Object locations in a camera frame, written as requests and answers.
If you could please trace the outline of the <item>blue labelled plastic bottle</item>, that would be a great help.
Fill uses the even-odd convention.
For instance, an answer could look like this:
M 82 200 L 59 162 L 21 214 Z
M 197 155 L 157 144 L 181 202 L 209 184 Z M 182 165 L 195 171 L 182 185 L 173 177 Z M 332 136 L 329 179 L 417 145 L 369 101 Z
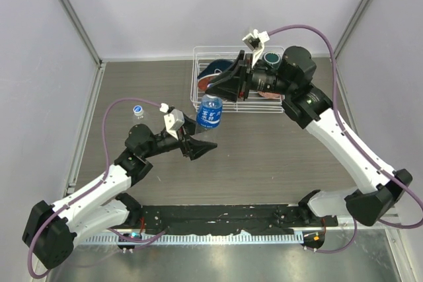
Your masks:
M 217 128 L 221 123 L 223 101 L 205 94 L 196 114 L 196 137 L 201 141 L 217 142 Z

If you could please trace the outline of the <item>white blue bottle cap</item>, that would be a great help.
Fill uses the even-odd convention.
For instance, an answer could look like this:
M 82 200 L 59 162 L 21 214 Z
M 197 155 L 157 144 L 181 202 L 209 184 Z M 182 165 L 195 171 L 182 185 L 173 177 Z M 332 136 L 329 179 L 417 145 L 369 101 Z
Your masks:
M 134 113 L 134 115 L 135 115 L 135 116 L 143 116 L 143 114 L 144 114 L 144 109 L 143 109 L 143 107 L 142 107 L 142 106 L 140 106 L 140 105 L 136 105 L 136 106 L 134 106 L 134 108 L 133 108 L 133 113 Z

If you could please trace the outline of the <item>clear unlabelled plastic bottle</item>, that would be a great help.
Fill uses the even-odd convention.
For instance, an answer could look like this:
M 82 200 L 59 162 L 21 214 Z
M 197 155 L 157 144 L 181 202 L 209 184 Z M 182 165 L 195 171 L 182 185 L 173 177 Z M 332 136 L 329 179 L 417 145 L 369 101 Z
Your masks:
M 135 116 L 133 113 L 133 122 L 135 125 L 146 125 L 147 127 L 151 126 L 151 116 L 149 115 L 149 113 L 144 109 L 144 114 L 143 116 Z

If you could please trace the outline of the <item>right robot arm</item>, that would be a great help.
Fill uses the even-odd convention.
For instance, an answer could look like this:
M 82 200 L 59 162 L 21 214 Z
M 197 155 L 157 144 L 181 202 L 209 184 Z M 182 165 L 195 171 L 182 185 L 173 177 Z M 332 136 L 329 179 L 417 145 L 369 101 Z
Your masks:
M 206 94 L 230 102 L 247 99 L 250 90 L 282 95 L 286 115 L 319 140 L 356 184 L 347 190 L 311 192 L 302 201 L 306 205 L 298 210 L 299 220 L 312 226 L 325 216 L 349 214 L 370 227 L 398 202 L 412 176 L 383 162 L 348 127 L 330 98 L 312 83 L 316 68 L 309 51 L 300 46 L 287 48 L 277 63 L 266 57 L 255 61 L 251 54 L 240 51 L 236 60 L 210 81 Z

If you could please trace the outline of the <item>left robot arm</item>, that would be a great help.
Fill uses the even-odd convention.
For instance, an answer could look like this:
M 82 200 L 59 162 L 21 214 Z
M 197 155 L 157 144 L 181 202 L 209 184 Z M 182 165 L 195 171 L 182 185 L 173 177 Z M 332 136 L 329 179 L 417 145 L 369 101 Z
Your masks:
M 54 203 L 42 200 L 32 207 L 22 235 L 29 248 L 28 265 L 36 257 L 46 269 L 53 269 L 90 236 L 119 225 L 136 227 L 141 205 L 126 191 L 153 168 L 149 158 L 180 150 L 184 157 L 196 160 L 217 147 L 217 143 L 195 139 L 196 122 L 181 111 L 173 110 L 164 120 L 160 133 L 144 123 L 134 125 L 124 151 L 99 177 Z

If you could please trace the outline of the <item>dark blue plate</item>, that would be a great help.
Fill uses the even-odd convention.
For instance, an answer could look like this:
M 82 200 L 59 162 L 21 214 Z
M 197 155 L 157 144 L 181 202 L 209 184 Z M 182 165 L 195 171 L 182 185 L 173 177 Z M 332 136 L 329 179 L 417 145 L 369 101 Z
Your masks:
M 207 75 L 219 75 L 232 65 L 233 61 L 229 59 L 216 59 L 209 63 L 207 67 L 200 71 L 197 79 Z

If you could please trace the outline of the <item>red teal plate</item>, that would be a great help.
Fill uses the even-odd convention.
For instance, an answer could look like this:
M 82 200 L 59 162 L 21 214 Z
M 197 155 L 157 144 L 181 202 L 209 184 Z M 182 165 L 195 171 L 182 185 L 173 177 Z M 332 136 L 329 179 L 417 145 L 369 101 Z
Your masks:
M 213 80 L 215 78 L 215 75 L 207 75 L 207 76 L 203 76 L 201 78 L 198 79 L 198 90 L 205 92 L 210 81 Z

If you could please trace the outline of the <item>pink patterned bowl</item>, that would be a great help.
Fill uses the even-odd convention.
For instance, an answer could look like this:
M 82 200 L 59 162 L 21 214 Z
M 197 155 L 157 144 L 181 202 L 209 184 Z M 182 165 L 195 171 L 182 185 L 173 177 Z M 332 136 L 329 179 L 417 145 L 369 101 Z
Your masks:
M 276 93 L 271 93 L 271 92 L 261 92 L 258 91 L 257 92 L 261 97 L 266 98 L 266 99 L 281 99 L 282 95 L 281 94 L 276 94 Z

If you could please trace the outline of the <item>dark green mug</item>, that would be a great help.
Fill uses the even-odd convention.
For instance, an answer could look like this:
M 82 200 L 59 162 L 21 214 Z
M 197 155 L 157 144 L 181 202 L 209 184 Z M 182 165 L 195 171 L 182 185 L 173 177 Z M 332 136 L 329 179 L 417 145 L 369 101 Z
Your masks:
M 267 63 L 271 67 L 278 67 L 281 63 L 281 55 L 275 52 L 266 52 L 262 56 L 263 62 Z

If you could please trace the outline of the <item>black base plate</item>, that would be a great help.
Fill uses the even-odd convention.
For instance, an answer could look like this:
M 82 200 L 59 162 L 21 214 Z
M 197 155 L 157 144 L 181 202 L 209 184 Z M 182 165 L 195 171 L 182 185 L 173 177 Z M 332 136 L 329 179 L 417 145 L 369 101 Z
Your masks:
M 135 223 L 114 229 L 143 229 L 156 235 L 229 236 L 245 231 L 251 235 L 292 234 L 294 228 L 337 227 L 333 216 L 319 218 L 306 207 L 278 205 L 144 205 Z

